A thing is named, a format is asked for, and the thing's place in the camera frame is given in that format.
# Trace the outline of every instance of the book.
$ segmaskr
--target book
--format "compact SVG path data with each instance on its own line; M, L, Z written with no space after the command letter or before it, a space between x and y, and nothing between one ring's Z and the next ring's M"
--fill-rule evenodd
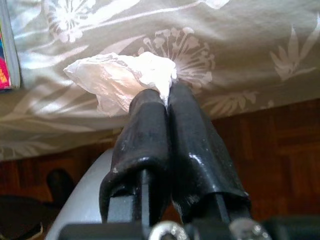
M20 68L7 2L0 0L0 92L20 87Z

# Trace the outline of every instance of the white plastic bag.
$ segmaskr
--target white plastic bag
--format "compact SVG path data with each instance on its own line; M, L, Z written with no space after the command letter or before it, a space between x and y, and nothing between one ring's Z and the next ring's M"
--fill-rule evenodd
M95 94L97 109L109 117L128 113L132 99L147 88L157 90L167 106L170 87L177 79L176 64L151 52L137 57L99 54L75 61L64 72Z

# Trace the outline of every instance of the wooden floor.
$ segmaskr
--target wooden floor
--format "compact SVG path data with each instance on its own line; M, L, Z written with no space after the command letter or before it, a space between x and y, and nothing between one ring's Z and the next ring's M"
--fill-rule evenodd
M257 220L320 214L320 99L213 121L224 139ZM51 201L46 175L67 170L79 181L110 145L0 163L0 194Z

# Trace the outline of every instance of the colorful book cover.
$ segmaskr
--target colorful book cover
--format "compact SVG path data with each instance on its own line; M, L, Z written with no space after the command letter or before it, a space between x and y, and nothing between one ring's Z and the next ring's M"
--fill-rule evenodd
M10 88L10 76L6 64L6 56L0 30L0 90Z

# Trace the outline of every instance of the metal bolt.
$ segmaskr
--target metal bolt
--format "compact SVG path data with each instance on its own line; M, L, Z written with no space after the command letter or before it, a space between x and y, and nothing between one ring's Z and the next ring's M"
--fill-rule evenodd
M174 221L162 221L156 224L148 240L190 240L182 226Z
M271 240L267 231L256 221L250 218L234 220L229 229L237 240Z

